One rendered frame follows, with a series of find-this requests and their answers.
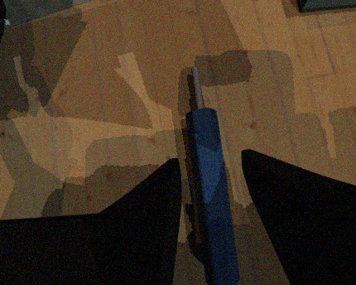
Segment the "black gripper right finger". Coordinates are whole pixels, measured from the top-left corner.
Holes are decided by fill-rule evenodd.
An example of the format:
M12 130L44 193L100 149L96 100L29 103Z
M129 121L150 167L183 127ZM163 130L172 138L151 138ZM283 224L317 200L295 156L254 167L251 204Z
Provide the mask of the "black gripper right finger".
M356 285L356 186L251 149L241 162L290 285Z

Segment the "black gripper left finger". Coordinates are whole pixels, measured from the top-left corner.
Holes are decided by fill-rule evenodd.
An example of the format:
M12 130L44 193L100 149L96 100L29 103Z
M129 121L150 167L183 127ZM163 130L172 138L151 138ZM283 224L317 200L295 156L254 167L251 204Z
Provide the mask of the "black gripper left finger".
M0 283L172 285L181 204L171 158L99 213L0 220Z

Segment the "blue and grey stylus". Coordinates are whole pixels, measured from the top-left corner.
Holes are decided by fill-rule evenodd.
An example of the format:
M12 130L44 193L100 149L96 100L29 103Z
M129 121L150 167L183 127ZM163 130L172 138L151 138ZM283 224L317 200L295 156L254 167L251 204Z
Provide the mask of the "blue and grey stylus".
M197 109L185 119L205 278L209 285L236 285L238 258L217 110L204 108L199 69L191 71Z

